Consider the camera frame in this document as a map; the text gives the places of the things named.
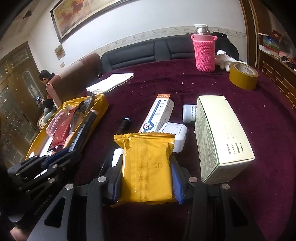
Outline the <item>seated person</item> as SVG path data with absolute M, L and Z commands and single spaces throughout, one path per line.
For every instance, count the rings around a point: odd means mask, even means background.
M 46 86 L 54 76 L 55 73 L 50 73 L 48 70 L 44 69 L 40 72 L 39 80 Z M 38 97 L 36 98 L 36 101 L 38 101 L 44 107 L 43 124 L 46 124 L 57 109 L 55 107 L 54 100 L 49 95 L 48 90 L 46 90 L 46 97 Z

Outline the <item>small wall plaque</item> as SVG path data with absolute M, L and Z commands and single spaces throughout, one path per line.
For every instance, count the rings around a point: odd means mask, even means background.
M 55 49 L 55 54 L 56 54 L 58 60 L 61 60 L 61 59 L 66 55 L 65 50 L 64 50 L 62 44 L 60 44 L 60 45 Z

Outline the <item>large white green box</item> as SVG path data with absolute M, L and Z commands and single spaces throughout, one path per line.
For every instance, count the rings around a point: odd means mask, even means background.
M 229 182 L 255 159 L 247 135 L 224 96 L 198 96 L 195 134 L 205 184 Z

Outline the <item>black pen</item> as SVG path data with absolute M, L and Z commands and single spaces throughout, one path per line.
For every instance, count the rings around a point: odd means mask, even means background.
M 121 135 L 121 134 L 127 133 L 127 131 L 130 129 L 130 125 L 131 125 L 130 119 L 124 118 L 115 134 Z

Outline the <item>yellow snack packet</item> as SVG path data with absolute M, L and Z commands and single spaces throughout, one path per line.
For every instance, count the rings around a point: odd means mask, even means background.
M 123 149 L 121 191 L 115 205 L 176 202 L 170 164 L 175 135 L 127 133 L 114 135 L 114 140 Z

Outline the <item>red packet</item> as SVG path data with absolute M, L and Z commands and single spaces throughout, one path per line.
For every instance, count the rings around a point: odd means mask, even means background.
M 60 110 L 47 126 L 46 134 L 53 139 L 50 148 L 65 144 L 75 110 Z

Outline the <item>yellow tape roll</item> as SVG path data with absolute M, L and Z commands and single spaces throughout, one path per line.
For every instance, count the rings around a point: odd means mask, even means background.
M 259 74 L 249 65 L 239 62 L 231 63 L 229 80 L 244 90 L 255 90 Z

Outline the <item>wooden side shelf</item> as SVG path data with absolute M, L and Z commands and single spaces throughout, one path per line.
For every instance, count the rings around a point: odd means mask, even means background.
M 295 110 L 295 71 L 275 56 L 276 52 L 263 46 L 262 34 L 274 30 L 271 13 L 260 1 L 240 1 L 247 37 L 247 63 L 268 77 Z

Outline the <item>white blue toothpaste box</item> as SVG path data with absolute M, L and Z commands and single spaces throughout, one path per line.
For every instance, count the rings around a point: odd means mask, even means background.
M 170 97 L 170 94 L 158 94 L 139 133 L 158 132 L 169 121 L 175 105 Z

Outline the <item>wooden cabinet doors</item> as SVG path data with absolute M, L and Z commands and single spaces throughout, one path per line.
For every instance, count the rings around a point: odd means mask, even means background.
M 1 153 L 7 168 L 25 160 L 43 113 L 35 98 L 45 94 L 27 42 L 1 59 Z

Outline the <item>white paper stack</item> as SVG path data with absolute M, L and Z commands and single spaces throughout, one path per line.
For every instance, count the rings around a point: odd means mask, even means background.
M 110 75 L 108 78 L 87 87 L 86 90 L 93 94 L 107 93 L 115 89 L 116 87 L 128 82 L 133 77 L 133 73 L 114 73 Z

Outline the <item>black leather sofa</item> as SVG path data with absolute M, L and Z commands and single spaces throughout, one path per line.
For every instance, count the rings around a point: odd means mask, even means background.
M 157 38 L 108 51 L 101 57 L 102 74 L 144 63 L 195 59 L 191 35 Z M 213 32 L 212 36 L 218 37 L 215 42 L 215 55 L 218 50 L 223 50 L 227 55 L 239 60 L 239 52 L 227 35 Z

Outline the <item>white cloth glove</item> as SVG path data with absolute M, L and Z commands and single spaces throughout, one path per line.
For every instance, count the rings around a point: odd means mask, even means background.
M 225 51 L 218 50 L 215 56 L 215 64 L 220 67 L 221 70 L 230 71 L 230 65 L 232 62 L 236 62 L 234 58 L 227 55 Z

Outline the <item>small white box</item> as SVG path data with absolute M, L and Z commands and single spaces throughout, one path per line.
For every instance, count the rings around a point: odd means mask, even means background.
M 184 149 L 185 140 L 187 137 L 187 127 L 181 123 L 165 123 L 161 129 L 160 133 L 170 133 L 175 135 L 174 142 L 174 153 L 180 153 Z

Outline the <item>white medicine bottle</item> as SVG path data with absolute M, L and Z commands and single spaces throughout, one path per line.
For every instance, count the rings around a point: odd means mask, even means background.
M 184 123 L 191 123 L 196 120 L 197 105 L 184 104 L 182 119 Z

